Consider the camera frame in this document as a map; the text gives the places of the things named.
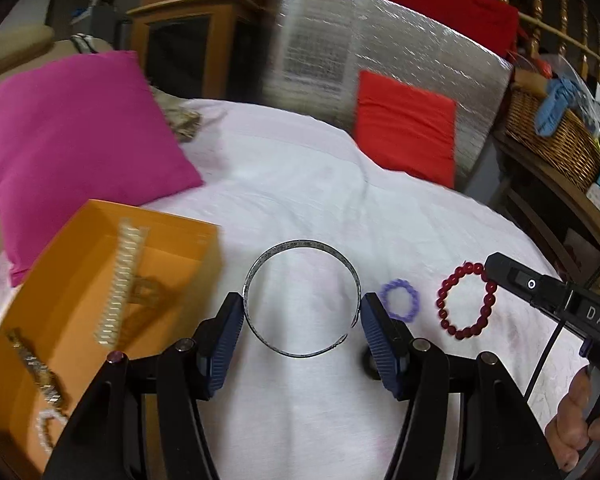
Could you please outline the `person right hand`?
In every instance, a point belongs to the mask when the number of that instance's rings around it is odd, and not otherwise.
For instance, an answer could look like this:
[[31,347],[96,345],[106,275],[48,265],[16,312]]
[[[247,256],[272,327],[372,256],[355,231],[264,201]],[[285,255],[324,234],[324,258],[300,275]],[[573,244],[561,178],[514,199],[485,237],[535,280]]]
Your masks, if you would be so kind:
[[584,409],[592,393],[588,369],[582,367],[572,378],[568,393],[557,413],[545,427],[545,437],[558,468],[570,472],[579,461],[579,452],[588,442],[600,442],[600,417],[588,424]]

